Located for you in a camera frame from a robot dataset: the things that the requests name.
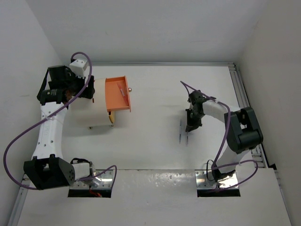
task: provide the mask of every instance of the white enclosure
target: white enclosure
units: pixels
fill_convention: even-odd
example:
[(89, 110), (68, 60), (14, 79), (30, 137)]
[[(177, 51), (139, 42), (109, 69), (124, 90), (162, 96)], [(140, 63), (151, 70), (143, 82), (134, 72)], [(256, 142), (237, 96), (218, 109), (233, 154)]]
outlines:
[(240, 59), (270, 164), (275, 163), (292, 224), (301, 225), (301, 1), (272, 0)]
[(267, 0), (27, 0), (67, 63), (235, 61)]
[[(36, 95), (47, 67), (67, 65), (76, 51), (86, 52), (93, 63), (192, 63), (94, 67), (97, 78), (127, 76), (133, 89), (132, 112), (118, 112), (114, 128), (88, 130), (78, 128), (68, 111), (62, 150), (67, 161), (87, 158), (97, 168), (117, 164), (121, 170), (112, 198), (67, 198), (68, 188), (26, 195), (27, 190), (19, 189), (0, 164), (0, 226), (7, 225), (11, 212), (14, 221), (9, 223), (14, 226), (19, 215), (19, 226), (83, 225), (89, 221), (95, 225), (290, 225), (272, 169), (260, 169), (243, 184), (241, 197), (197, 198), (193, 170), (215, 157), (224, 133), (222, 123), (206, 117), (203, 127), (189, 135), (188, 145), (184, 132), (179, 144), (179, 123), (182, 119), (184, 131), (184, 109), (188, 107), (179, 80), (229, 105), (248, 106), (233, 63), (199, 63), (238, 60), (263, 130), (269, 162), (276, 163), (282, 177), (292, 223), (300, 225), (296, 178), (300, 171), (301, 8), (298, 0), (270, 0), (265, 10), (267, 2), (1, 1), (1, 155), (15, 136), (40, 120)], [(9, 151), (8, 167), (19, 181), (23, 162), (35, 149), (38, 131), (26, 134)], [(261, 161), (262, 147), (254, 152)], [(253, 170), (253, 164), (239, 167), (238, 179)], [(179, 177), (169, 179), (170, 174)]]

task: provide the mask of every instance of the cable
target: cable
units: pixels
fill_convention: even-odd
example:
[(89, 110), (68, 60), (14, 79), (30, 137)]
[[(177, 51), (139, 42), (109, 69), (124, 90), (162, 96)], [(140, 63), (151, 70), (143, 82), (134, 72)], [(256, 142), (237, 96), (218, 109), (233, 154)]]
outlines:
[[(189, 95), (189, 90), (188, 90), (188, 88), (192, 89), (193, 91), (201, 92), (200, 90), (197, 90), (197, 89), (191, 87), (190, 85), (186, 84), (186, 83), (183, 82), (183, 81), (180, 81), (180, 83), (182, 83), (183, 86), (186, 88), (186, 90), (187, 90), (187, 92), (188, 92), (188, 95)], [(242, 163), (250, 162), (250, 161), (251, 161), (251, 162), (254, 162), (255, 165), (256, 165), (256, 166), (255, 166), (255, 171), (254, 171), (254, 173), (253, 173), (252, 175), (250, 175), (248, 178), (246, 178), (246, 179), (244, 179), (244, 180), (238, 182), (236, 185), (232, 185), (232, 186), (229, 186), (229, 187), (227, 187), (227, 188), (222, 188), (222, 189), (213, 189), (213, 191), (219, 192), (219, 191), (221, 191), (221, 190), (227, 190), (227, 189), (229, 189), (229, 188), (236, 187), (236, 186), (238, 186), (238, 185), (240, 185), (240, 184), (242, 184), (242, 183), (248, 181), (250, 178), (252, 178), (252, 177), (256, 174), (256, 172), (257, 172), (257, 170), (258, 170), (258, 163), (257, 163), (255, 160), (245, 160), (245, 161), (241, 161), (240, 163), (239, 163), (239, 162), (235, 162), (235, 163), (225, 164), (225, 165), (222, 165), (222, 166), (216, 166), (216, 162), (217, 162), (217, 160), (219, 159), (219, 157), (220, 157), (220, 155), (221, 155), (221, 153), (222, 153), (222, 149), (223, 149), (223, 147), (224, 147), (224, 145), (225, 145), (225, 142), (226, 142), (226, 140), (227, 140), (227, 136), (228, 136), (228, 132), (229, 132), (229, 128), (230, 128), (230, 113), (231, 113), (231, 110), (230, 110), (229, 106), (226, 105), (225, 103), (220, 102), (220, 101), (216, 101), (213, 97), (210, 97), (210, 96), (206, 95), (205, 93), (202, 93), (202, 92), (201, 92), (201, 94), (202, 94), (203, 96), (205, 96), (206, 98), (208, 98), (208, 99), (210, 99), (210, 100), (212, 100), (212, 101), (214, 101), (214, 102), (217, 102), (218, 104), (220, 104), (220, 105), (226, 107), (227, 110), (228, 110), (228, 117), (227, 117), (227, 124), (226, 124), (225, 134), (224, 134), (224, 137), (223, 137), (223, 139), (222, 139), (221, 146), (220, 146), (220, 148), (219, 148), (219, 150), (218, 150), (218, 152), (217, 152), (217, 155), (216, 155), (216, 157), (215, 157), (215, 159), (214, 159), (214, 161), (213, 161), (213, 163), (212, 163), (212, 165), (211, 165), (211, 170), (217, 170), (217, 169), (220, 169), (220, 168), (223, 168), (223, 167), (227, 167), (227, 166), (236, 166), (236, 165), (238, 165), (238, 164), (240, 164), (240, 163), (242, 164)], [(208, 172), (208, 163), (209, 163), (209, 161), (210, 161), (210, 160), (207, 161), (206, 173)]]
[[(55, 112), (53, 112), (52, 114), (50, 114), (47, 118), (51, 118), (52, 116), (54, 116), (55, 114), (59, 113), (61, 110), (63, 110), (64, 108), (68, 107), (73, 101), (75, 101), (76, 98), (78, 98), (82, 92), (85, 90), (85, 88), (88, 86), (89, 84), (89, 81), (91, 79), (91, 76), (92, 76), (92, 62), (91, 62), (91, 59), (89, 58), (89, 56), (83, 52), (76, 52), (72, 55), (71, 58), (73, 58), (75, 55), (77, 54), (81, 54), (81, 55), (84, 55), (88, 62), (89, 62), (89, 65), (90, 65), (90, 70), (89, 70), (89, 75), (88, 75), (88, 79), (85, 83), (85, 85), (83, 86), (83, 88), (78, 92), (78, 94), (76, 94), (74, 96), (74, 98), (72, 98), (69, 102), (67, 102), (64, 106), (60, 107), (59, 109), (57, 109)], [(26, 185), (23, 185), (21, 184), (20, 182), (18, 182), (9, 172), (8, 170), (8, 166), (7, 166), (7, 160), (6, 160), (6, 157), (7, 157), (7, 154), (8, 154), (8, 150), (10, 149), (10, 147), (12, 146), (13, 143), (15, 143), (20, 137), (22, 137), (24, 134), (28, 133), (30, 130), (32, 130), (33, 128), (36, 128), (37, 126), (43, 124), (44, 122), (47, 121), (47, 118), (44, 118), (42, 119), (41, 121), (39, 121), (38, 123), (34, 124), (33, 126), (30, 126), (28, 129), (24, 130), (22, 133), (20, 133), (18, 136), (16, 136), (10, 143), (9, 145), (6, 147), (5, 151), (4, 151), (4, 154), (3, 154), (3, 165), (4, 165), (4, 169), (7, 173), (7, 175), (9, 176), (9, 178), (17, 185), (19, 185), (20, 187), (24, 187), (24, 188), (27, 188), (27, 189), (30, 189), (30, 190), (37, 190), (37, 188), (35, 187), (29, 187), (29, 186), (26, 186)]]
[(209, 164), (210, 161), (213, 162), (213, 160), (209, 159), (209, 160), (207, 161), (207, 164), (206, 164), (206, 177), (207, 177), (207, 180), (208, 180), (208, 181), (214, 181), (214, 179), (213, 179), (213, 180), (209, 180), (209, 178), (208, 178), (208, 164)]
[(113, 186), (114, 186), (114, 183), (115, 183), (115, 179), (116, 179), (116, 176), (117, 176), (117, 166), (116, 165), (112, 165), (110, 166), (109, 168), (105, 169), (104, 171), (100, 172), (100, 173), (97, 173), (96, 175), (92, 176), (92, 177), (86, 177), (86, 178), (80, 178), (78, 179), (77, 181), (86, 181), (86, 180), (92, 180), (96, 177), (99, 177), (100, 175), (104, 174), (105, 172), (109, 171), (110, 169), (112, 168), (115, 168), (115, 175), (114, 175), (114, 179), (113, 179), (113, 182), (112, 182), (112, 186), (111, 186), (111, 190), (113, 189)]
[(98, 197), (98, 198), (101, 197), (100, 193), (92, 191), (91, 188), (89, 188), (89, 193), (92, 194), (92, 195), (95, 195), (95, 196)]

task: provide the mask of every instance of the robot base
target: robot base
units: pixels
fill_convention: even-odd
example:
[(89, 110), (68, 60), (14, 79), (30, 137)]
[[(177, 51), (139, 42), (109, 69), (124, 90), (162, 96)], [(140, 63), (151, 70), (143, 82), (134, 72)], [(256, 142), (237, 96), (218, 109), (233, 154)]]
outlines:
[[(103, 170), (97, 169), (95, 173), (100, 173)], [(99, 198), (111, 198), (112, 182), (114, 179), (114, 173), (112, 170), (108, 170), (104, 174), (91, 181), (76, 181), (70, 186), (68, 197), (97, 197), (93, 193), (99, 193)]]
[(213, 180), (211, 170), (208, 170), (209, 179), (206, 170), (196, 170), (195, 175), (198, 197), (240, 197), (238, 186), (223, 190), (238, 183), (236, 173), (217, 182)]

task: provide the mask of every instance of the red wire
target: red wire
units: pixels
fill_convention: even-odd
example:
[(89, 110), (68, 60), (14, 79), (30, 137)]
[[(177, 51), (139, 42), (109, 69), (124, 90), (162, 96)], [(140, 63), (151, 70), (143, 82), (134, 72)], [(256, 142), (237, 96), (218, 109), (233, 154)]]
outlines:
[(100, 193), (98, 193), (98, 192), (93, 192), (91, 188), (89, 189), (89, 192), (90, 192), (90, 194), (93, 194), (93, 195), (95, 195), (96, 197), (101, 197), (101, 194), (100, 194)]

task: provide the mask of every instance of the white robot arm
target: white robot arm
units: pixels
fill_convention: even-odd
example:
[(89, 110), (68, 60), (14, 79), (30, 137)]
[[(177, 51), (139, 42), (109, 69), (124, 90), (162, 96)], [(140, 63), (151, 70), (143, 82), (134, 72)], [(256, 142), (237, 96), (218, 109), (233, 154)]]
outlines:
[[(86, 68), (87, 61), (81, 59), (73, 61), (69, 67), (60, 65), (48, 68), (50, 89), (45, 90), (46, 74), (37, 96), (41, 103), (41, 118), (47, 121), (40, 126), (36, 149), (32, 160), (24, 163), (24, 172), (39, 190), (70, 186), (80, 178), (93, 175), (91, 162), (77, 159), (77, 163), (68, 163), (63, 160), (62, 131), (68, 109), (64, 108), (51, 118), (48, 117), (84, 87)], [(95, 92), (93, 83), (94, 77), (91, 76), (89, 85), (79, 97), (91, 99)]]
[[(190, 108), (186, 109), (186, 132), (202, 126), (201, 119), (205, 115), (210, 115), (227, 124), (228, 109), (218, 102), (206, 98), (200, 91), (190, 93), (188, 102), (190, 102)], [(236, 168), (235, 163), (240, 162), (250, 149), (254, 149), (263, 141), (261, 129), (252, 108), (240, 109), (231, 106), (229, 108), (231, 112), (230, 127), (227, 134), (228, 145), (213, 168), (212, 175), (215, 181), (233, 174)]]

